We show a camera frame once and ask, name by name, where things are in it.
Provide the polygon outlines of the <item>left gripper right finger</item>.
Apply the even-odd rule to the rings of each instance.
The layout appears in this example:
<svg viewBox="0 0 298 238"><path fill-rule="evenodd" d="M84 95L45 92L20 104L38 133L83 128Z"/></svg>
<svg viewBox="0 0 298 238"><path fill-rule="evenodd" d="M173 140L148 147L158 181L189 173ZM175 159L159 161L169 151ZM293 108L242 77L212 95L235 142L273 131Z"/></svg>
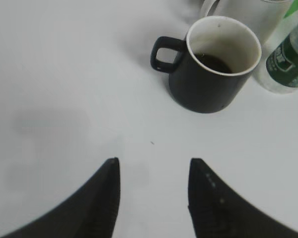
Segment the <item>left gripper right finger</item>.
<svg viewBox="0 0 298 238"><path fill-rule="evenodd" d="M242 198L200 158L190 162L188 209L198 238L298 238L298 232Z"/></svg>

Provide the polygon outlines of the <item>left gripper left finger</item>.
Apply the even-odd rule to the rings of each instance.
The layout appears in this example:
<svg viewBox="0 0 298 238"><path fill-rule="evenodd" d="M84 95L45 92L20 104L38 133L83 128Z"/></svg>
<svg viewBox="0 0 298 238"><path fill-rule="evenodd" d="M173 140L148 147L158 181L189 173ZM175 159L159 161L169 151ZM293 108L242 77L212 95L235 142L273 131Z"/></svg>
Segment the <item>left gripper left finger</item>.
<svg viewBox="0 0 298 238"><path fill-rule="evenodd" d="M110 238L121 197L120 162L107 159L74 194L7 238Z"/></svg>

